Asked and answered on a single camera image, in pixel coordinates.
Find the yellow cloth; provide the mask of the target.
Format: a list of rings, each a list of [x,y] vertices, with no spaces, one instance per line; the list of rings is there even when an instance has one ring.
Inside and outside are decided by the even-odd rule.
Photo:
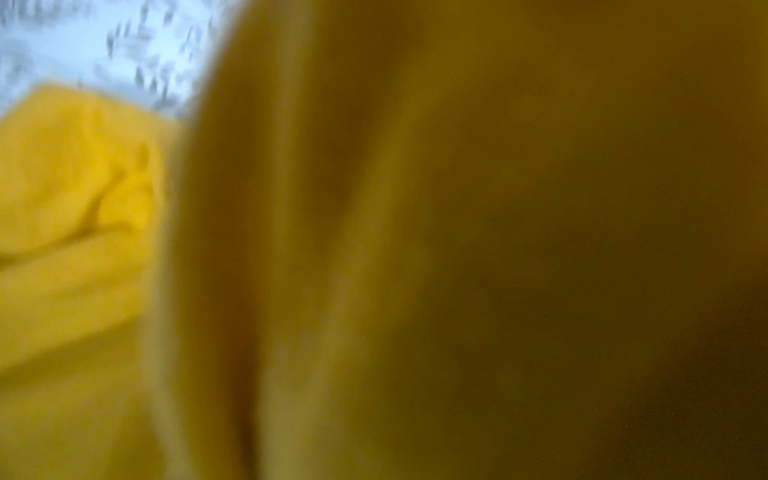
[[[5,479],[763,479],[763,1],[255,1],[1,125]]]

